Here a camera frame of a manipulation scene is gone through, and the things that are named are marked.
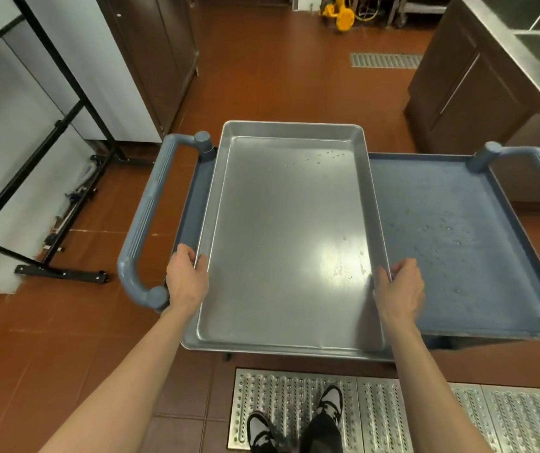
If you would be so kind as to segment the person's left hand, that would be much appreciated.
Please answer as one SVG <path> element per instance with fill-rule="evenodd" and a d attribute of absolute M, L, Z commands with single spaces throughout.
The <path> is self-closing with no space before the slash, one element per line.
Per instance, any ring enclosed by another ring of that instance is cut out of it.
<path fill-rule="evenodd" d="M 199 284 L 194 267 L 199 256 L 184 243 L 177 245 L 166 274 L 169 307 L 191 318 L 200 307 L 209 290 L 209 284 Z"/>

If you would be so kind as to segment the person's right hand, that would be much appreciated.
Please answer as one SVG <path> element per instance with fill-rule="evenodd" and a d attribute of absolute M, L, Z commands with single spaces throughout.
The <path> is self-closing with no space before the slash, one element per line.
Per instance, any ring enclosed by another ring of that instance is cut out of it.
<path fill-rule="evenodd" d="M 425 282 L 417 260 L 405 258 L 390 271 L 389 293 L 375 297 L 382 325 L 386 329 L 413 325 L 425 298 Z"/>

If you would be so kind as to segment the large metal sheet tray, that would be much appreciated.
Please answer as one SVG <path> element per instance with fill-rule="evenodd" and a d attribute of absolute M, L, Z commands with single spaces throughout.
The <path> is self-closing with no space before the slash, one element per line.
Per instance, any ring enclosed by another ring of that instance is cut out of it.
<path fill-rule="evenodd" d="M 373 294 L 389 261 L 361 126 L 226 122 L 198 250 L 210 287 L 184 348 L 393 360 Z"/>

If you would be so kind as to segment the person's right forearm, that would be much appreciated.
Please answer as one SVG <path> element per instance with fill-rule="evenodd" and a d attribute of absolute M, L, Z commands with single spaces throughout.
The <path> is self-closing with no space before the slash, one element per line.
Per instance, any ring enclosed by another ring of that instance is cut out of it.
<path fill-rule="evenodd" d="M 458 403 L 413 320 L 384 320 L 414 453 L 493 453 Z"/>

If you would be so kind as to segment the person's left forearm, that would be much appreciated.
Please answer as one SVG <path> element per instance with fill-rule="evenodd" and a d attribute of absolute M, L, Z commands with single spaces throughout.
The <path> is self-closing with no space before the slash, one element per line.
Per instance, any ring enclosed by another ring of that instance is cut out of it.
<path fill-rule="evenodd" d="M 137 453 L 198 306 L 192 297 L 174 297 L 151 330 L 39 453 Z"/>

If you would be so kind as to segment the blue plastic utility cart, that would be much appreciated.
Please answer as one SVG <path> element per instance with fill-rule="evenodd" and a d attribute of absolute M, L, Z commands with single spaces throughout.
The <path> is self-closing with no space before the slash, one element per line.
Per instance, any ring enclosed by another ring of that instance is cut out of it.
<path fill-rule="evenodd" d="M 161 311 L 167 288 L 147 288 L 138 260 L 177 148 L 198 163 L 176 235 L 197 249 L 219 148 L 206 132 L 164 140 L 117 260 L 124 291 Z M 368 153 L 389 265 L 417 259 L 428 302 L 419 328 L 431 347 L 540 339 L 540 259 L 490 165 L 528 156 L 540 171 L 540 148 L 487 143 L 473 156 Z"/>

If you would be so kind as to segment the perforated metal floor grating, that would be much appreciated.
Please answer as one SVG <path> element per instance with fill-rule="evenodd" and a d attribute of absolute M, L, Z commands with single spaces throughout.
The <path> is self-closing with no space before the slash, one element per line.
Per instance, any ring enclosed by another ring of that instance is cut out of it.
<path fill-rule="evenodd" d="M 412 453 L 398 379 L 237 368 L 227 447 L 248 450 L 246 420 L 262 412 L 282 451 L 295 452 L 329 383 L 344 396 L 345 453 Z M 540 388 L 450 383 L 495 453 L 540 453 Z"/>

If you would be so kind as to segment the person's right shoe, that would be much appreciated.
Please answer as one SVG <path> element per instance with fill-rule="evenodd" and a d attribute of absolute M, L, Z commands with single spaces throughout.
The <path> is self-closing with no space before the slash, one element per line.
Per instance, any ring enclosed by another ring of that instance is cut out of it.
<path fill-rule="evenodd" d="M 328 416 L 336 427 L 340 426 L 344 409 L 343 394 L 340 386 L 330 383 L 320 396 L 316 415 Z"/>

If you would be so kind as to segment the person's shoe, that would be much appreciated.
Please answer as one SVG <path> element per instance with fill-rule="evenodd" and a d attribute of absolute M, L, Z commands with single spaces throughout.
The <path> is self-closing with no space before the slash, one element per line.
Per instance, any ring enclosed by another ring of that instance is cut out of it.
<path fill-rule="evenodd" d="M 340 426 L 344 409 L 343 394 L 340 386 L 330 383 L 320 396 L 316 415 L 328 416 L 336 427 Z"/>
<path fill-rule="evenodd" d="M 279 453 L 269 422 L 259 411 L 252 412 L 246 422 L 251 453 Z"/>

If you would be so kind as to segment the person's black trousers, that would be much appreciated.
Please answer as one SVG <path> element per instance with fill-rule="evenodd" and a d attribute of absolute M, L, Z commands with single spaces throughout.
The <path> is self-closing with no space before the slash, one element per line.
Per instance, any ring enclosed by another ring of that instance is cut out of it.
<path fill-rule="evenodd" d="M 316 413 L 301 436 L 297 453 L 343 453 L 338 421 L 333 409 Z"/>

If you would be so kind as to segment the person's left shoe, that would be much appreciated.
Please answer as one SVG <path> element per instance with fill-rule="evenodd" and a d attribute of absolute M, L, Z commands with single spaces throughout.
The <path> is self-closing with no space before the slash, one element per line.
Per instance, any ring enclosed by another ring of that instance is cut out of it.
<path fill-rule="evenodd" d="M 279 453 L 269 422 L 259 411 L 252 412 L 246 422 L 251 453 Z"/>

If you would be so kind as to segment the dark brown cabinet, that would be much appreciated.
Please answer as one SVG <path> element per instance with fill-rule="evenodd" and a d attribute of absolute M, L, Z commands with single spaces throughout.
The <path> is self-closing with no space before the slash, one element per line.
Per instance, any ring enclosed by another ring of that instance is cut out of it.
<path fill-rule="evenodd" d="M 164 137 L 198 75 L 192 0 L 96 0 L 153 123 Z"/>

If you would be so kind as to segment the metal floor drain grate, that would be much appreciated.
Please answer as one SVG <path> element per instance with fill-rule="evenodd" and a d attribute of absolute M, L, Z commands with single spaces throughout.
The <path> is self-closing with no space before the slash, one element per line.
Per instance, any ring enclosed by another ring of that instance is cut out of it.
<path fill-rule="evenodd" d="M 408 53 L 350 53 L 352 68 L 417 69 L 423 59 L 420 54 Z"/>

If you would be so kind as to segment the white appliance panel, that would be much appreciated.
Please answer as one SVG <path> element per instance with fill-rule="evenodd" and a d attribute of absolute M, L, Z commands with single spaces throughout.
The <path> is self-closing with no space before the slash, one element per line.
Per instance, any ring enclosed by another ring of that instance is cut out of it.
<path fill-rule="evenodd" d="M 27 0 L 42 26 L 54 41 L 56 33 L 100 34 L 101 17 L 94 19 L 93 0 Z M 0 0 L 0 29 L 19 15 L 12 0 Z M 56 120 L 76 103 L 75 92 L 62 77 L 29 25 L 24 22 L 0 39 L 0 192 L 21 165 L 53 129 Z M 125 97 L 123 113 L 100 111 L 112 135 L 121 141 L 158 142 L 152 122 L 144 123 L 143 102 Z M 92 149 L 85 139 L 104 138 L 93 129 L 91 117 L 83 110 L 73 127 L 54 143 L 32 174 L 0 213 L 0 245 L 28 257 L 39 254 L 44 234 L 52 221 L 65 211 L 66 194 L 91 173 Z M 14 274 L 17 260 L 0 254 L 0 294 L 14 293 L 22 277 Z"/>

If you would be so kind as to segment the stainless steel sink counter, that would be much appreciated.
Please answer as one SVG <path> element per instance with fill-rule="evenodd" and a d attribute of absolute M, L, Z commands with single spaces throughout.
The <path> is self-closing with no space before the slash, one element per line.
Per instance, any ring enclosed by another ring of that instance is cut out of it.
<path fill-rule="evenodd" d="M 450 0 L 408 94 L 419 152 L 540 147 L 540 0 Z"/>

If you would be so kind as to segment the black metal rack frame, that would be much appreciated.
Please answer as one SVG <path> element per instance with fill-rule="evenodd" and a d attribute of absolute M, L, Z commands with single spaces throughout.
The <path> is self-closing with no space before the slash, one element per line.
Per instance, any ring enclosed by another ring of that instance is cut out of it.
<path fill-rule="evenodd" d="M 118 52 L 101 51 L 94 0 L 0 0 L 0 294 L 21 277 L 106 284 L 54 264 L 119 141 L 159 142 Z"/>

